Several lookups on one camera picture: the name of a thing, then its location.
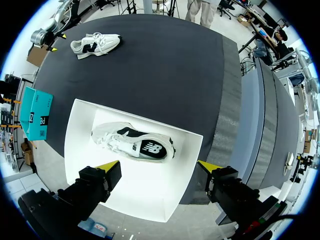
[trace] teal box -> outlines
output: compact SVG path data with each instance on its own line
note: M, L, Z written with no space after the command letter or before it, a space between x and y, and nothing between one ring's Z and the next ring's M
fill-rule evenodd
M21 105L20 123L29 141L46 140L52 103L49 93L26 87Z

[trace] shoelace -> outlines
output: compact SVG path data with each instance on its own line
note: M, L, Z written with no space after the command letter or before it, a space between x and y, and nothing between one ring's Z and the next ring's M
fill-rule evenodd
M97 43L99 50L102 52L101 46L106 44L106 38L100 32L95 32L92 37Z
M109 148L110 150L116 152L118 150L118 145L110 145L109 143L111 141L117 141L118 143L120 142L119 138L122 136L117 134L117 133L105 133L103 137L99 138L97 140L97 144L104 147Z

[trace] white box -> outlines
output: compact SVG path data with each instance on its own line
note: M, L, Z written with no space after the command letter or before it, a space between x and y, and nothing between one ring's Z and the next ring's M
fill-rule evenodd
M269 198L270 196L274 196L275 198L278 198L281 193L281 190L275 186L269 186L265 187L263 189L259 189L259 200L261 202L264 202Z
M287 196L288 196L288 194L289 194L292 186L293 186L293 182L290 181L290 180L285 181L285 182L283 183L283 185L282 185L282 187L281 187L281 193L280 193L279 196L278 196L278 199L279 199L278 202L279 202L279 203L280 203L281 201L285 201L285 200L286 200L286 198L287 198Z
M142 132L170 136L176 149L174 158L163 163L135 161L99 148L91 139L92 129L111 122L127 122ZM101 204L136 218L165 223L189 184L202 139L199 134L174 126L75 99L64 142L66 180L71 185L86 166L120 160L122 178L106 203Z

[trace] white sneaker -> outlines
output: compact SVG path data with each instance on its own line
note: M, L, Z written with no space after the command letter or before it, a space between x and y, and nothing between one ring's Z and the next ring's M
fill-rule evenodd
M84 59L90 55L101 56L107 54L120 43L121 39L118 34L95 32L94 34L86 34L79 41L72 41L70 47L78 59Z
M128 122L110 122L97 126L93 141L113 152L138 161L163 162L175 156L169 136L135 130Z

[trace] sticker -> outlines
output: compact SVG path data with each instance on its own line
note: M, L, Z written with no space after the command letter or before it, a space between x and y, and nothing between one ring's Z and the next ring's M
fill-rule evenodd
M49 116L41 116L40 117L40 126L48 125Z
M32 124L34 122L34 116L35 116L35 113L34 112L30 112L29 123Z
M104 231L106 230L106 228L105 228L104 226L102 226L102 225L100 225L100 224L98 224L98 223L96 223L96 224L94 225L94 227L95 227L96 229L99 229L101 232L104 232Z

